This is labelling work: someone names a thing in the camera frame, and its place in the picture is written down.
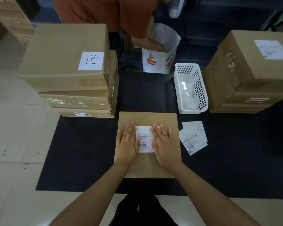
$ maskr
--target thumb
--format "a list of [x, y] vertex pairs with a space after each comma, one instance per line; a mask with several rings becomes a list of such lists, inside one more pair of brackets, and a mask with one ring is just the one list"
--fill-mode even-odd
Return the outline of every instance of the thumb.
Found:
[[140, 142], [141, 142], [141, 139], [140, 138], [136, 138], [136, 140], [135, 140], [135, 150], [136, 150], [136, 153], [139, 152]]
[[157, 155], [157, 154], [158, 154], [158, 146], [157, 146], [157, 144], [156, 144], [155, 141], [152, 140], [152, 139], [150, 140], [150, 143], [151, 143], [151, 146], [152, 146], [152, 148], [153, 148], [155, 154]]

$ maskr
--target white plastic basket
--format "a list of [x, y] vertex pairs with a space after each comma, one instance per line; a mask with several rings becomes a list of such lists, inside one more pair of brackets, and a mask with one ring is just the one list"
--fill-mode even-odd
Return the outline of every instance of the white plastic basket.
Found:
[[[180, 81], [195, 81], [195, 92], [199, 96], [199, 110], [184, 110], [182, 106], [182, 95], [180, 91]], [[205, 90], [203, 78], [198, 64], [177, 63], [175, 64], [174, 83], [176, 89], [177, 103], [180, 114], [200, 114], [208, 109], [208, 95]]]

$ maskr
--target finger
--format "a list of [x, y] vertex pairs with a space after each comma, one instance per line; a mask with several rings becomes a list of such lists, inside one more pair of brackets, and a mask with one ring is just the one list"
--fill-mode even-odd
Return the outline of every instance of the finger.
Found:
[[127, 129], [125, 141], [130, 141], [131, 135], [132, 135], [133, 126], [134, 126], [134, 123], [133, 123], [133, 121], [131, 121], [131, 124], [129, 125], [129, 127]]
[[133, 126], [132, 135], [131, 135], [130, 141], [134, 142], [135, 139], [136, 139], [136, 125]]
[[170, 140], [168, 133], [166, 132], [166, 129], [164, 128], [163, 124], [160, 125], [160, 128], [161, 128], [161, 132], [165, 136], [166, 140]]
[[157, 132], [158, 136], [160, 137], [160, 139], [164, 142], [166, 141], [165, 136], [163, 135], [163, 133], [160, 131], [160, 129], [156, 126], [156, 124], [153, 124], [152, 127], [154, 128], [154, 130]]
[[127, 124], [127, 126], [125, 127], [123, 136], [122, 136], [122, 142], [124, 142], [125, 138], [126, 138], [126, 134], [127, 134], [127, 129], [128, 129], [129, 125]]
[[116, 141], [115, 141], [115, 145], [116, 145], [116, 146], [117, 146], [118, 144], [120, 144], [120, 142], [121, 142], [121, 139], [122, 139], [121, 135], [122, 135], [121, 129], [118, 129], [118, 130], [117, 130], [117, 139], [116, 139]]
[[170, 140], [173, 142], [174, 141], [174, 138], [173, 138], [173, 133], [172, 133], [172, 130], [171, 129], [169, 129], [169, 138], [170, 138]]
[[157, 132], [155, 131], [155, 129], [154, 129], [153, 127], [150, 128], [150, 131], [152, 132], [155, 141], [156, 141], [158, 144], [162, 143], [161, 138], [158, 136]]
[[135, 141], [135, 151], [136, 151], [136, 153], [139, 152], [140, 144], [141, 144], [141, 139], [140, 138], [136, 138], [136, 141]]
[[157, 156], [158, 155], [158, 146], [157, 146], [157, 144], [152, 139], [150, 140], [150, 143], [151, 143], [151, 146], [152, 146], [152, 148], [153, 148], [153, 150], [155, 152], [155, 155]]

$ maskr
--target loose paper label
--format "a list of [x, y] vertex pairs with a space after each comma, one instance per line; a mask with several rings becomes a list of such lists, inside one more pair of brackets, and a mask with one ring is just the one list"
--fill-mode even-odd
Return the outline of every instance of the loose paper label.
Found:
[[182, 122], [182, 127], [184, 129], [189, 129], [191, 127], [195, 126], [197, 130], [199, 131], [200, 135], [203, 137], [203, 139], [207, 142], [208, 139], [206, 137], [204, 127], [202, 124], [202, 121], [188, 121], [188, 122]]
[[102, 70], [103, 52], [83, 51], [78, 70]]
[[152, 126], [137, 126], [136, 127], [136, 138], [140, 138], [141, 142], [139, 145], [139, 152], [140, 153], [151, 153], [154, 152], [150, 140], [154, 139], [154, 136], [152, 135], [150, 128]]
[[179, 138], [190, 156], [208, 145], [195, 126], [180, 130]]
[[262, 102], [267, 101], [269, 98], [250, 98], [248, 99], [246, 102], [244, 102], [245, 104], [260, 104]]
[[78, 117], [84, 117], [86, 113], [76, 113], [75, 115]]
[[265, 59], [283, 60], [283, 47], [277, 40], [255, 40]]

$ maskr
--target red and white sticker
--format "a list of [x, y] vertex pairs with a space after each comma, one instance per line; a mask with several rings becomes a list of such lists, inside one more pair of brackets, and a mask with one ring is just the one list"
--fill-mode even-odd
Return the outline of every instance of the red and white sticker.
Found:
[[78, 117], [84, 117], [86, 113], [76, 113], [75, 115]]
[[269, 98], [250, 98], [247, 101], [245, 101], [245, 104], [260, 104], [262, 102], [267, 101]]

